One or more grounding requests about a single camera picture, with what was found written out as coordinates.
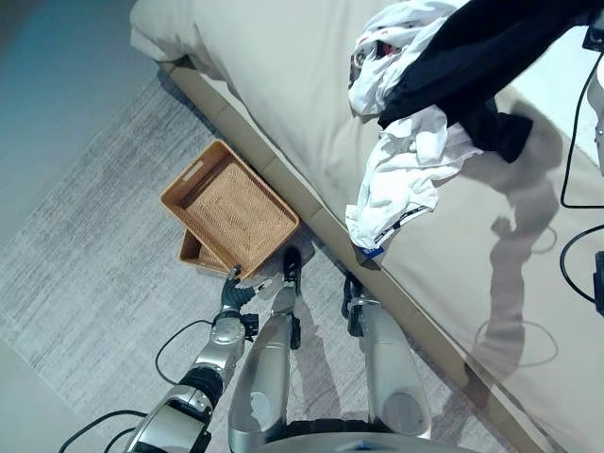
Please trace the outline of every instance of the power cord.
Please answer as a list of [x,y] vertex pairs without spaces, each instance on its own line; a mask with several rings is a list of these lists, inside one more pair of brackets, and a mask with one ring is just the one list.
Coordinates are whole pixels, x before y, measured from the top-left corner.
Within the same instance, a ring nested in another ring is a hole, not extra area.
[[586,300],[589,300],[592,303],[595,303],[596,299],[594,297],[591,297],[590,295],[586,294],[584,291],[582,291],[575,284],[575,282],[568,276],[568,273],[566,272],[566,265],[564,262],[566,260],[566,253],[568,252],[568,249],[570,249],[570,247],[573,245],[573,243],[575,243],[576,241],[578,241],[581,238],[584,238],[588,234],[592,234],[596,231],[599,231],[600,229],[604,229],[604,225],[594,226],[593,228],[589,228],[589,229],[586,229],[585,231],[581,231],[581,233],[579,233],[577,236],[575,236],[573,239],[571,239],[568,243],[566,243],[566,245],[564,246],[564,248],[562,249],[562,252],[560,254],[560,270],[562,271],[562,276],[566,280],[566,283],[568,283],[570,285],[570,287],[573,290],[575,290],[575,292],[578,295],[580,295],[581,297],[583,297]]
[[568,146],[568,158],[566,158],[566,171],[564,172],[564,183],[562,184],[562,193],[560,194],[560,204],[565,208],[570,210],[601,210],[604,208],[604,205],[569,205],[564,201],[564,197],[566,196],[566,186],[568,185],[568,179],[570,177],[570,163],[573,158],[573,151],[575,151],[575,140],[577,139],[577,128],[579,126],[579,113],[581,110],[581,104],[583,103],[583,97],[585,97],[585,93],[587,92],[587,87],[589,87],[589,82],[597,71],[597,65],[604,57],[604,53],[600,54],[597,58],[592,71],[587,76],[587,80],[585,80],[585,84],[581,90],[579,95],[579,100],[577,101],[577,107],[575,108],[575,120],[573,122],[573,134],[570,139],[570,144]]
[[109,443],[103,450],[103,453],[109,453],[109,451],[111,450],[111,448],[117,441],[119,441],[123,436],[126,436],[129,432],[132,432],[135,429],[136,429],[136,427],[132,427],[132,428],[124,429],[122,432],[118,433],[113,439],[111,439],[109,441]]
[[[201,324],[201,323],[208,324],[210,326],[212,324],[211,321],[208,321],[208,320],[205,320],[205,319],[198,319],[196,321],[193,321],[192,323],[189,323],[187,326],[179,329],[174,335],[172,335],[161,346],[161,348],[159,349],[158,353],[156,354],[156,356],[155,356],[155,369],[157,370],[159,376],[163,380],[165,380],[166,382],[168,382],[169,384],[176,385],[176,382],[174,382],[173,380],[171,380],[168,377],[166,377],[166,375],[164,375],[163,372],[161,371],[161,369],[159,368],[159,357],[161,356],[161,353],[168,346],[168,344],[170,344],[178,335],[180,335],[182,332],[184,332],[188,328],[193,327],[196,324]],[[95,426],[97,426],[98,424],[104,422],[108,418],[115,417],[115,416],[118,416],[118,415],[136,415],[136,416],[141,417],[141,418],[144,418],[144,417],[147,416],[147,414],[144,413],[144,412],[131,411],[131,410],[114,411],[114,412],[106,413],[105,415],[102,415],[102,416],[98,417],[96,420],[94,420],[93,422],[89,423],[87,426],[85,426],[84,428],[82,428],[80,431],[78,431],[72,437],[70,437],[69,439],[67,439],[67,441],[65,441],[63,443],[63,445],[60,447],[59,453],[64,453],[65,450],[67,449],[67,447],[69,445],[71,445],[76,439],[78,439],[80,436],[82,436],[83,434],[85,434],[86,432],[88,432],[89,430],[91,430],[92,428],[94,428]],[[113,437],[113,439],[111,439],[109,441],[109,443],[105,447],[105,450],[103,450],[103,453],[109,453],[109,451],[111,450],[111,448],[115,445],[115,443],[117,441],[119,441],[122,437],[126,436],[128,433],[134,431],[135,429],[136,429],[136,427],[134,427],[134,428],[128,428],[128,429],[124,429],[123,431],[119,432],[115,437]]]
[[[566,196],[566,188],[568,186],[568,180],[570,177],[570,166],[571,166],[571,161],[573,158],[573,151],[575,150],[575,141],[577,139],[577,129],[578,129],[578,125],[579,125],[579,114],[580,114],[581,104],[583,103],[583,97],[585,96],[585,93],[587,92],[589,83],[590,83],[592,77],[594,76],[594,74],[596,73],[597,66],[599,65],[600,61],[602,61],[603,57],[604,57],[604,53],[600,53],[599,57],[596,60],[596,63],[594,64],[594,67],[592,68],[592,71],[587,76],[587,80],[585,80],[585,84],[583,85],[583,88],[581,89],[581,93],[579,94],[579,100],[577,101],[577,107],[575,109],[575,120],[573,122],[573,133],[572,133],[572,136],[570,139],[570,144],[568,146],[568,157],[566,158],[566,170],[564,172],[564,182],[562,184],[562,192],[560,194],[560,204],[563,207],[570,209],[570,210],[601,210],[601,209],[604,209],[604,205],[570,205],[570,204],[566,203],[566,201],[564,199]],[[600,225],[600,226],[594,226],[592,228],[581,231],[581,233],[579,233],[574,238],[572,238],[568,243],[566,243],[566,245],[562,249],[562,252],[560,253],[560,270],[562,272],[562,276],[564,277],[564,280],[566,280],[566,283],[568,283],[568,285],[573,289],[573,291],[575,291],[575,293],[577,293],[584,299],[586,299],[592,303],[595,303],[597,308],[600,305],[600,304],[598,304],[598,301],[596,301],[597,291],[596,291],[596,296],[591,297],[586,292],[581,290],[579,288],[579,286],[577,286],[577,284],[571,279],[571,277],[566,272],[565,261],[566,261],[566,253],[568,252],[570,247],[573,246],[574,243],[576,243],[578,240],[580,240],[581,238],[584,238],[585,236],[587,236],[589,234],[599,231],[600,229],[604,229],[604,224]],[[594,284],[595,284],[595,286],[598,284],[598,280],[596,278],[594,278]]]
[[[63,445],[60,446],[59,453],[65,453],[65,450],[67,449],[67,447],[69,445],[71,445],[81,435],[87,433],[88,431],[90,431],[92,428],[94,428],[98,424],[104,422],[108,418],[116,417],[118,415],[135,415],[135,416],[141,417],[141,418],[144,418],[147,416],[147,414],[144,412],[131,411],[131,410],[113,411],[113,412],[106,413],[105,415],[101,415],[96,420],[94,420],[93,422],[90,422],[88,425],[86,425],[84,428],[82,428],[80,431],[78,431],[76,434],[74,434],[72,437],[67,439],[63,443]],[[111,442],[109,442],[109,444],[107,445],[107,448],[105,448],[105,453],[108,453],[109,449],[113,446],[113,444],[115,444],[120,437],[126,435],[128,432],[131,432],[131,431],[129,431],[129,430],[126,430],[126,432],[122,431],[117,436],[115,436],[113,439],[111,439]]]
[[170,378],[168,378],[166,375],[163,374],[163,372],[159,368],[159,356],[161,355],[161,353],[163,352],[163,350],[168,346],[168,344],[170,344],[178,335],[180,335],[182,332],[184,332],[185,330],[187,330],[189,327],[193,327],[194,325],[201,324],[201,323],[209,324],[211,326],[211,322],[207,321],[205,319],[198,319],[197,321],[193,321],[192,323],[189,323],[187,326],[181,328],[174,335],[172,335],[166,341],[166,343],[163,344],[163,346],[159,349],[158,354],[155,356],[155,369],[158,372],[159,376],[163,380],[165,380],[166,382],[168,382],[169,384],[177,385],[177,382],[171,380]]

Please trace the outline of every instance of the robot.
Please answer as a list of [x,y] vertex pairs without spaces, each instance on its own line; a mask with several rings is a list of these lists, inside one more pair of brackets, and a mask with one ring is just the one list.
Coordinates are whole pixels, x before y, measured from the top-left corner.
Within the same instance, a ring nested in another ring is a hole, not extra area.
[[228,414],[228,443],[234,453],[401,451],[462,453],[469,450],[429,440],[426,394],[403,331],[379,302],[361,296],[348,275],[342,314],[348,333],[361,340],[369,394],[369,420],[321,419],[288,424],[286,407],[290,350],[301,346],[294,307],[300,294],[302,260],[288,248],[283,287],[259,333],[256,314],[241,315],[255,295],[238,288],[240,266],[231,269],[210,338],[189,371],[139,424],[126,453],[201,453],[211,436],[212,412],[243,355],[244,340],[257,337]]

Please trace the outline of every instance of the gray rug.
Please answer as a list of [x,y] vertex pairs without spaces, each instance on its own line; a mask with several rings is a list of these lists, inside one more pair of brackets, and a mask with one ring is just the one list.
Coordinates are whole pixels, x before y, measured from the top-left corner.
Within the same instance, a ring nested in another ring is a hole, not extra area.
[[[150,410],[168,389],[153,366],[160,345],[217,310],[223,279],[176,260],[182,228],[159,205],[161,191],[215,136],[208,120],[159,75],[97,135],[3,250],[0,334],[84,418]],[[305,226],[289,243],[307,261],[289,418],[363,417],[362,354],[339,312],[344,269]],[[275,280],[248,305],[261,321],[278,289],[279,262],[280,251],[255,277]],[[183,334],[166,350],[165,372],[181,376],[207,335],[203,325]],[[512,451],[421,351],[415,357],[434,439],[484,453]],[[209,451],[228,451],[233,390],[214,413]],[[109,437],[135,423],[113,420],[99,430]]]

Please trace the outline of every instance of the mattress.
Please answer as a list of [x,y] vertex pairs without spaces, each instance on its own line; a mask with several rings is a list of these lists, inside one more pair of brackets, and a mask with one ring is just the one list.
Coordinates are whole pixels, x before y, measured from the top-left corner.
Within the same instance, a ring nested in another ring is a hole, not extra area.
[[[344,222],[376,119],[347,101],[349,53],[364,23],[389,1],[210,2],[139,0],[132,43],[158,61],[192,56],[224,80],[281,157]],[[564,210],[567,143],[542,112],[513,95],[501,104],[535,121],[514,164],[485,153],[439,188],[437,209],[404,225],[377,258],[438,326],[541,429],[568,451],[604,445],[604,319],[562,280],[558,256],[597,211]],[[568,198],[604,203],[604,178],[576,154]],[[592,291],[602,235],[584,238],[567,267]]]

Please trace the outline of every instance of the woven tray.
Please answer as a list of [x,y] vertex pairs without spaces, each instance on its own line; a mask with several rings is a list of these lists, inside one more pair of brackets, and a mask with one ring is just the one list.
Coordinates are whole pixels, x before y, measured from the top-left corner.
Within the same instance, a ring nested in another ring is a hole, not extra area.
[[196,245],[185,233],[185,261],[225,272],[240,264],[241,278],[299,224],[294,211],[222,141],[211,143],[160,199],[200,242],[195,258]]

